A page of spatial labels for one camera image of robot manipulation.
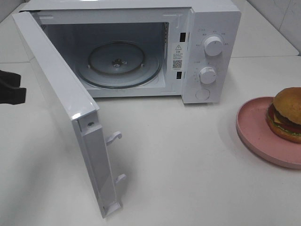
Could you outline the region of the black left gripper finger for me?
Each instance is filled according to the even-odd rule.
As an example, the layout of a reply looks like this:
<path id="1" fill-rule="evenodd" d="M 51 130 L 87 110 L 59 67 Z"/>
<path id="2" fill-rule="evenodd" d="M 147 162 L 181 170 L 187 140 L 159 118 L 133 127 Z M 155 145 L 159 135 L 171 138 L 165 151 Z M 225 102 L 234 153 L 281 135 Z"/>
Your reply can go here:
<path id="1" fill-rule="evenodd" d="M 21 75 L 12 72 L 0 71 L 0 90 L 21 90 Z"/>
<path id="2" fill-rule="evenodd" d="M 18 105 L 26 102 L 26 88 L 0 88 L 0 103 Z"/>

